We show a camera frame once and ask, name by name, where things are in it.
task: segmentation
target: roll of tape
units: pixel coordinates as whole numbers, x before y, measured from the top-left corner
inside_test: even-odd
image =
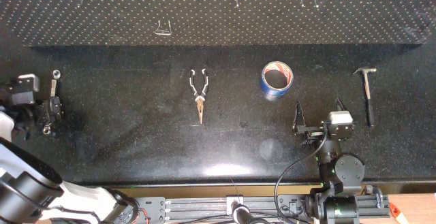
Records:
[[[276,70],[280,71],[287,80],[286,86],[284,88],[275,88],[272,87],[265,79],[265,74],[269,71]],[[292,73],[291,68],[286,65],[285,63],[282,63],[281,61],[273,61],[268,63],[264,69],[262,70],[262,78],[260,80],[260,84],[262,87],[262,90],[267,95],[272,95],[274,97],[280,97],[286,93],[286,91],[291,87],[292,81],[294,81],[294,75]]]

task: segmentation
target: table surface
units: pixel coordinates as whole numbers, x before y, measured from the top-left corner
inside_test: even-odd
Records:
[[[0,74],[35,73],[41,78],[38,96],[47,97],[52,70],[61,71],[63,128],[55,138],[34,135],[19,145],[70,182],[274,182],[291,162],[313,151],[291,132],[296,102],[312,126],[336,109],[336,97],[356,121],[342,149],[365,162],[365,182],[434,181],[434,47],[9,45]],[[270,61],[287,63],[295,77],[277,101],[265,99],[260,88],[260,72]],[[369,75],[374,129],[366,126],[362,76],[352,76],[364,65],[377,68]],[[210,87],[200,125],[188,77],[191,69],[202,68]],[[315,159],[299,163],[285,181],[319,182]]]

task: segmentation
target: pegboard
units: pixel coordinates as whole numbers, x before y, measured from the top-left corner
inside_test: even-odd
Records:
[[[424,43],[435,2],[0,0],[0,23],[25,46]]]

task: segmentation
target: wrench head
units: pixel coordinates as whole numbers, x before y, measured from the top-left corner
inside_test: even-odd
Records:
[[[355,74],[358,71],[361,71],[363,74],[367,74],[367,73],[370,73],[370,72],[376,72],[377,69],[376,68],[370,68],[370,67],[361,67],[361,68],[358,68],[356,71],[354,71],[353,74]]]

